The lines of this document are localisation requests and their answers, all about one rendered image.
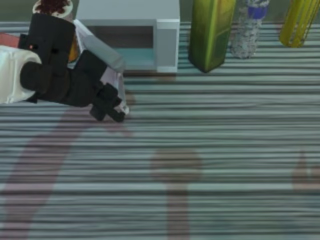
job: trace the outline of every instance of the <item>yellow striped container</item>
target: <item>yellow striped container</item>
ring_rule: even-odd
[[[291,48],[302,47],[317,16],[320,0],[291,0],[279,40]]]
[[[189,61],[208,73],[224,63],[236,0],[193,0]]]

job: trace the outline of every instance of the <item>yellow-green box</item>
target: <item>yellow-green box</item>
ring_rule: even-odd
[[[208,73],[225,62],[236,0],[193,0],[189,61]]]

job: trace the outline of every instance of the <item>striped tablecloth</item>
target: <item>striped tablecloth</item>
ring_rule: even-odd
[[[2,23],[23,33],[27,23]],[[0,106],[1,240],[318,240],[320,25],[202,74],[125,79],[131,115]]]

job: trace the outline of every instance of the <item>purple label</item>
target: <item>purple label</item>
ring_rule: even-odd
[[[267,15],[267,7],[248,7],[248,15],[251,19],[263,19]]]

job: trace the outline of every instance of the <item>background wall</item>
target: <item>background wall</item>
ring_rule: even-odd
[[[1,0],[0,21],[28,21],[31,17],[31,8],[35,2],[36,0]],[[79,0],[73,0],[73,2],[77,6]],[[289,3],[290,0],[271,0],[266,21],[281,22]],[[191,20],[192,4],[193,0],[180,0],[182,21]]]

